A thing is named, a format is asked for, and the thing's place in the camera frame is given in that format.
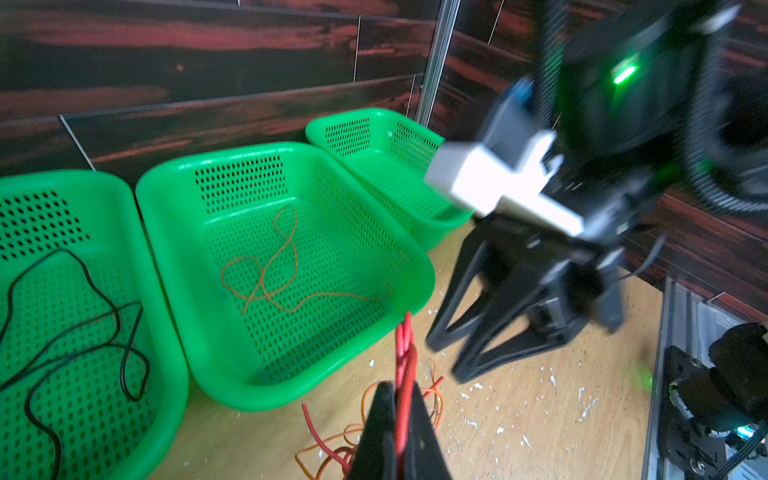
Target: white debris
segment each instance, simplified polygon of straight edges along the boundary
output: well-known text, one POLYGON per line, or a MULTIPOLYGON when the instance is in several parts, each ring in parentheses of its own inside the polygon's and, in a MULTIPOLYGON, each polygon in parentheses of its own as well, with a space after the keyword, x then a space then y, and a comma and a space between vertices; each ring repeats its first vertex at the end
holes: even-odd
POLYGON ((599 399, 592 400, 592 403, 590 403, 587 408, 584 409, 584 411, 581 413, 581 418, 579 420, 576 420, 576 423, 582 423, 584 419, 587 418, 587 415, 589 414, 589 411, 592 410, 592 407, 594 407, 594 404, 598 402, 599 399))

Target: basket rim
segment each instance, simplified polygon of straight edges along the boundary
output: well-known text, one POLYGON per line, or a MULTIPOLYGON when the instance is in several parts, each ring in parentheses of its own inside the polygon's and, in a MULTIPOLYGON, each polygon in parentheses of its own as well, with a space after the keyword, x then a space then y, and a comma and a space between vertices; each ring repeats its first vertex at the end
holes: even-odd
MULTIPOLYGON (((109 478, 146 478, 159 466, 170 450, 180 427, 189 396, 189 375, 184 354, 167 310, 160 280, 154 267, 144 229, 141 227, 136 202, 131 187, 119 177, 92 170, 56 170, 36 172, 0 178, 0 187, 5 194, 9 188, 40 189, 56 188, 60 184, 102 183, 114 189, 119 204, 115 205, 115 216, 127 232, 126 264, 136 285, 139 300, 147 318, 147 328, 160 365, 153 371, 161 376, 164 391, 155 416, 147 433, 134 451, 113 467, 109 478)), ((34 262, 38 256, 28 257, 34 262)))
MULTIPOLYGON (((144 212, 144 223, 147 227, 150 244, 154 249, 156 258, 165 258, 166 256, 164 253, 169 251, 167 249, 167 240, 165 238, 167 236, 167 231, 164 227, 162 216, 157 214, 154 209, 150 208, 148 205, 148 203, 151 203, 151 200, 147 191, 154 187, 154 185, 152 185, 153 182, 160 181, 155 180, 156 177, 159 177, 167 171, 179 171, 187 168, 199 167, 200 162, 202 161, 213 161, 215 159, 223 160, 222 156, 228 155, 229 158, 231 158, 232 154, 248 153, 263 155, 271 152, 315 154, 317 158, 329 168, 332 174, 336 175, 337 178, 344 183, 345 188, 349 188, 352 191, 356 200, 369 211, 372 210, 373 216, 382 228, 408 253, 410 257, 409 262, 413 265, 414 271, 420 276, 419 284, 422 284, 423 286, 421 287, 421 291, 414 294, 414 298, 417 300, 412 302, 412 305, 409 306, 414 312, 420 310, 429 301, 435 285, 435 271, 432 267, 432 262, 429 260, 424 250, 419 247, 402 227, 391 218, 388 213, 386 213, 384 208, 368 192, 366 192, 341 165, 336 163, 330 155, 318 147, 300 142, 258 144, 248 147, 237 147, 222 151, 208 152, 205 154, 190 155, 168 161, 165 164, 158 165, 148 171, 139 180, 136 187, 136 198, 138 199, 140 207, 142 207, 142 204, 146 207, 142 209, 144 212)), ((164 276, 164 271, 167 273, 169 269, 174 268, 174 265, 172 265, 169 260, 158 260, 157 265, 160 267, 161 279, 164 276)), ((175 311, 174 314, 177 318, 179 315, 190 314, 195 315, 198 319, 204 321, 204 316, 191 310, 186 310, 186 307, 184 306, 184 298, 190 295, 186 289, 177 284, 167 284, 166 292, 171 304, 171 310, 172 312, 175 311)), ((378 341, 385 334, 392 331, 401 321, 402 314, 395 315, 393 312, 388 312, 382 319, 376 321, 358 335, 348 339, 341 346, 338 346, 331 353, 305 368, 294 377, 283 380, 282 382, 269 384, 245 383, 243 381, 238 381, 238 379, 235 379, 233 376, 222 376, 220 369, 210 362, 210 359, 215 355, 213 346, 198 338, 198 336, 201 335, 201 331, 190 326, 188 323, 184 323, 183 325, 177 323, 177 326, 179 327, 182 348, 184 348, 184 351, 187 354, 187 360, 190 364, 194 378, 197 380, 197 383, 202 390, 212 399, 224 406, 232 409, 239 409, 244 412, 255 412, 276 409, 298 399, 372 345, 370 341, 363 339, 362 337, 375 337, 376 341, 378 341)))
MULTIPOLYGON (((376 117, 384 117, 384 118, 391 117, 391 118, 405 119, 413 127, 417 127, 419 130, 419 133, 426 134, 427 136, 430 136, 430 137, 437 137, 439 139, 440 144, 443 141, 445 141, 445 138, 443 138, 441 135, 433 131, 430 131, 429 129, 423 127, 422 125, 419 125, 418 123, 414 122, 413 120, 406 117, 405 115, 396 111, 387 110, 385 108, 358 108, 356 110, 350 110, 340 114, 333 114, 333 115, 328 115, 326 117, 316 118, 308 123, 308 125, 304 129, 304 132, 305 132, 304 134, 306 135, 307 140, 309 140, 311 144, 317 145, 319 148, 322 148, 329 155, 333 156, 333 158, 336 161, 344 164, 346 168, 353 170, 349 166, 349 163, 345 160, 344 157, 336 154, 336 152, 329 151, 328 149, 326 149, 326 142, 324 140, 321 140, 321 138, 324 137, 324 134, 325 134, 324 129, 326 128, 327 124, 333 122, 334 119, 337 119, 339 117, 343 117, 349 114, 359 114, 359 113, 366 113, 366 112, 370 113, 371 115, 375 115, 376 117)), ((399 209, 403 210, 408 216, 416 219, 420 223, 429 225, 431 227, 454 230, 456 228, 459 228, 464 223, 466 223, 466 221, 469 220, 469 218, 472 216, 472 212, 470 210, 460 212, 459 214, 456 214, 453 218, 450 218, 447 220, 435 219, 427 215, 414 213, 411 210, 409 210, 406 205, 402 204, 399 200, 392 198, 392 196, 389 195, 381 187, 378 187, 377 185, 372 184, 370 182, 366 182, 366 183, 371 188, 374 188, 380 195, 382 195, 388 201, 395 204, 399 209)), ((447 198, 443 197, 443 200, 447 204, 453 205, 454 207, 461 209, 460 206, 453 204, 453 202, 451 202, 447 198)))

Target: robotic arm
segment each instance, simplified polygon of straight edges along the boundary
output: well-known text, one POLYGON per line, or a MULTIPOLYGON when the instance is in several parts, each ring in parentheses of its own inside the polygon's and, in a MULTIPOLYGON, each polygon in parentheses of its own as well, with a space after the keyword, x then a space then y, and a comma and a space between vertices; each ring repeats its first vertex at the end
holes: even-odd
MULTIPOLYGON (((542 4, 545 17, 564 8, 542 4)), ((737 88, 718 69, 738 10, 710 0, 643 2, 562 53, 540 39, 538 61, 550 68, 537 70, 532 98, 523 81, 489 109, 477 107, 487 110, 482 121, 472 124, 477 111, 462 115, 470 121, 438 149, 425 176, 482 218, 427 337, 435 350, 466 338, 456 379, 563 346, 590 318, 618 329, 620 242, 642 228, 672 183, 687 181, 715 214, 768 211, 768 108, 759 90, 766 82, 737 88), (552 102, 541 100, 552 88, 537 84, 559 84, 557 131, 552 102), (745 110, 763 120, 744 123, 745 110), (736 139, 733 131, 749 133, 736 139), (452 322, 476 276, 482 294, 452 322), (522 314, 530 326, 486 351, 522 314)))

